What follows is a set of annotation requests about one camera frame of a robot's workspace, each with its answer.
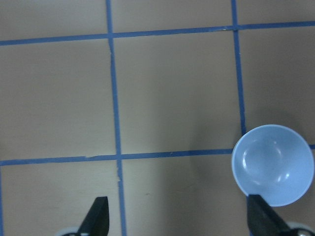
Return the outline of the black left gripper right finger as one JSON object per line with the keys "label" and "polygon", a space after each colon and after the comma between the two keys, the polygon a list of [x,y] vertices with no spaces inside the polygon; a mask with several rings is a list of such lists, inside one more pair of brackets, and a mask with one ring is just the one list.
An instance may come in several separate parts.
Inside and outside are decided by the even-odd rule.
{"label": "black left gripper right finger", "polygon": [[294,236],[284,220],[266,203],[260,195],[247,197],[247,224],[251,236]]}

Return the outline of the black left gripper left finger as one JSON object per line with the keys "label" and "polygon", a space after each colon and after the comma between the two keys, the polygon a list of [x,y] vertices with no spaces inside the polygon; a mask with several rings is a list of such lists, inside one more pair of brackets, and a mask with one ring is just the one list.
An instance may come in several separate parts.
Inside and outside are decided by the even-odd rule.
{"label": "black left gripper left finger", "polygon": [[109,233],[108,197],[97,197],[77,231],[78,236],[107,236]]}

